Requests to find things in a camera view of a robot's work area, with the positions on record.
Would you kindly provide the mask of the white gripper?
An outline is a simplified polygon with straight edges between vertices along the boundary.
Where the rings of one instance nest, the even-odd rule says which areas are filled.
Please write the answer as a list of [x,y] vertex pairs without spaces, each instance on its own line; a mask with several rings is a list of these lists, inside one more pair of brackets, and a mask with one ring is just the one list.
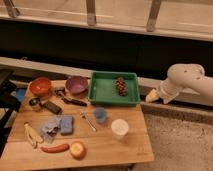
[[170,81],[162,81],[157,90],[152,89],[146,96],[145,101],[154,102],[160,97],[164,104],[168,104],[178,95],[177,88]]

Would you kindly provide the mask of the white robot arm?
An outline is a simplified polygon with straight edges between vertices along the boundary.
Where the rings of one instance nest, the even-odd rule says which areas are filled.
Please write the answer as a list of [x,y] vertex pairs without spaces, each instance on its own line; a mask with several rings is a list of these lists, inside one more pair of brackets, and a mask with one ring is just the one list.
[[146,102],[162,99],[164,104],[174,100],[182,90],[190,88],[213,103],[213,77],[205,75],[200,64],[174,64],[167,71],[167,78],[152,89],[145,98]]

